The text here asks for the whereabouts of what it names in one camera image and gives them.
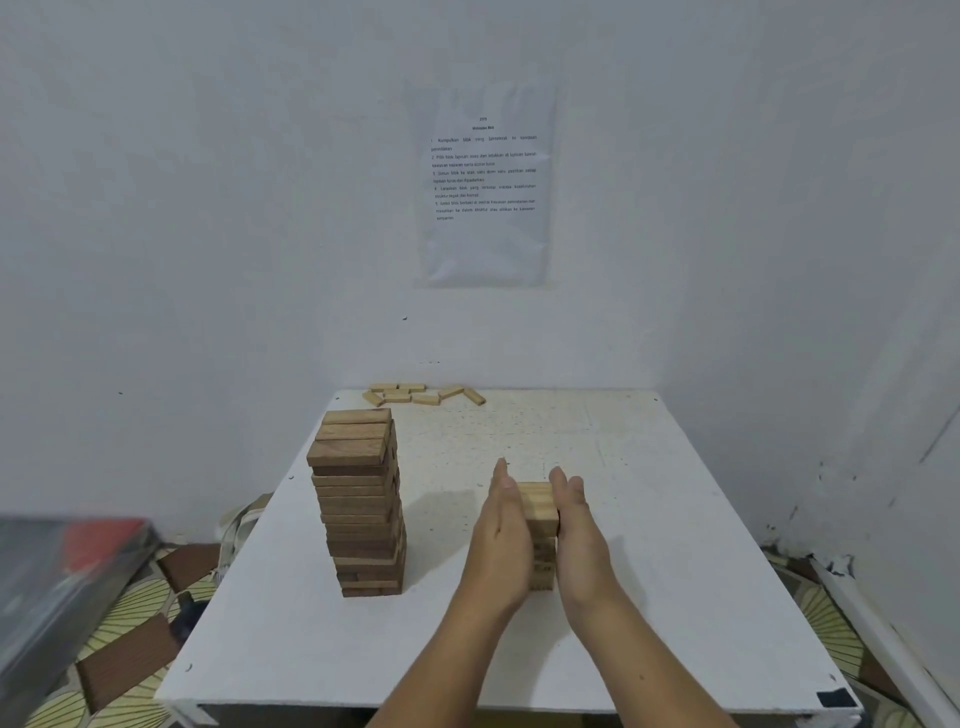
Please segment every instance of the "jenga tower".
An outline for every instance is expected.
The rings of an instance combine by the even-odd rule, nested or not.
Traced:
[[[530,589],[552,590],[557,574],[557,529],[560,514],[553,503],[550,483],[517,483],[523,500],[523,516],[534,541],[534,573]]]
[[[390,410],[327,412],[306,462],[343,595],[400,594],[407,534]]]

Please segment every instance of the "paper sign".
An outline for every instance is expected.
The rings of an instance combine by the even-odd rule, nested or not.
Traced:
[[[410,90],[427,285],[539,285],[546,276],[556,90]]]

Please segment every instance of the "white table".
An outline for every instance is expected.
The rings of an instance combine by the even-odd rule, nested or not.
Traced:
[[[196,723],[210,722],[203,704],[379,705],[440,621],[505,455],[517,480],[545,480],[558,464],[584,477],[623,585],[726,710],[855,723],[856,709],[822,706],[817,692],[847,687],[843,676],[656,393],[483,394],[482,407],[463,397],[393,407],[402,595],[341,597],[308,440],[156,699]],[[329,408],[366,406],[343,391]],[[480,706],[612,711],[556,592],[530,595],[516,614]]]

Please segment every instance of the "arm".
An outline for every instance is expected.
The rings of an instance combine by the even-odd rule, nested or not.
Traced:
[[[735,728],[670,652],[616,580],[584,481],[550,472],[560,511],[557,577],[574,633],[597,665],[626,728]]]
[[[526,598],[533,543],[503,458],[473,527],[460,586],[437,632],[369,723],[469,726],[500,635]]]

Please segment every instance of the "forearm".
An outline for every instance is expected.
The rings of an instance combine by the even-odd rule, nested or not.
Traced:
[[[437,632],[369,724],[469,726],[507,620],[457,593]]]
[[[625,728],[735,728],[622,591],[578,627]]]

